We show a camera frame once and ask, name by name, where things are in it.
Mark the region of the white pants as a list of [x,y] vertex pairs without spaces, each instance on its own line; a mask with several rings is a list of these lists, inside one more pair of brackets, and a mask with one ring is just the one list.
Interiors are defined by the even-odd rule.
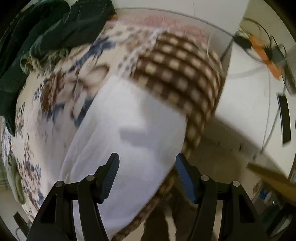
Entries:
[[112,238],[154,196],[181,151],[186,118],[130,79],[111,76],[95,96],[60,171],[66,183],[95,173],[112,153],[120,164],[98,209]]

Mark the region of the white bedside table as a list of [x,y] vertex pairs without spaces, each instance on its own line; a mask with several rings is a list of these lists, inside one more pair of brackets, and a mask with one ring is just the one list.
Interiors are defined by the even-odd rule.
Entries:
[[288,178],[295,160],[295,97],[234,43],[222,94],[204,135]]

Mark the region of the orange power strip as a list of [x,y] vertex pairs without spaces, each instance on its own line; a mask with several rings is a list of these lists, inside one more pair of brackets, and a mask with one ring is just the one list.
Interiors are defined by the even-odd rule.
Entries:
[[274,62],[269,58],[269,56],[266,53],[266,48],[264,47],[262,41],[258,39],[257,37],[250,35],[249,40],[252,44],[252,48],[257,53],[257,55],[260,57],[260,60],[263,61],[263,63],[267,66],[269,71],[272,73],[273,77],[277,80],[281,78],[281,68],[277,67]]

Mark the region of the floral bed cover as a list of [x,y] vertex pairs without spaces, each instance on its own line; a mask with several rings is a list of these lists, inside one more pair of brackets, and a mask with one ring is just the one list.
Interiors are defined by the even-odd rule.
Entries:
[[108,22],[90,44],[24,58],[15,134],[2,155],[15,199],[33,221],[58,180],[80,181],[112,153],[120,167],[100,207],[122,240],[170,192],[175,156],[191,156],[225,81],[217,54],[173,28]]

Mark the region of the dark blue folded garment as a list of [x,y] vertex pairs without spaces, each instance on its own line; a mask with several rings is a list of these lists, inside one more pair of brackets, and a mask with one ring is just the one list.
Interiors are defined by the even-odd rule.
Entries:
[[112,1],[76,1],[62,19],[36,39],[20,58],[20,66],[26,72],[30,60],[42,62],[51,54],[61,58],[72,48],[94,42],[115,14]]

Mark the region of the white headboard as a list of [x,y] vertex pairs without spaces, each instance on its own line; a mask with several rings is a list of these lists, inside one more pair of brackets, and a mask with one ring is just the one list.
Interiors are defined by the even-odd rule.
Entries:
[[114,7],[150,8],[194,16],[234,33],[247,9],[248,0],[114,0]]

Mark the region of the dark green fleece blanket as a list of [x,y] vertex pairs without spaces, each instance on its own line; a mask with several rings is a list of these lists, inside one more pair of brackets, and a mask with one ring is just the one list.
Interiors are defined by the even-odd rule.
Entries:
[[34,42],[69,11],[66,1],[43,1],[19,12],[1,38],[1,116],[8,132],[16,133],[16,102],[27,75],[20,66]]

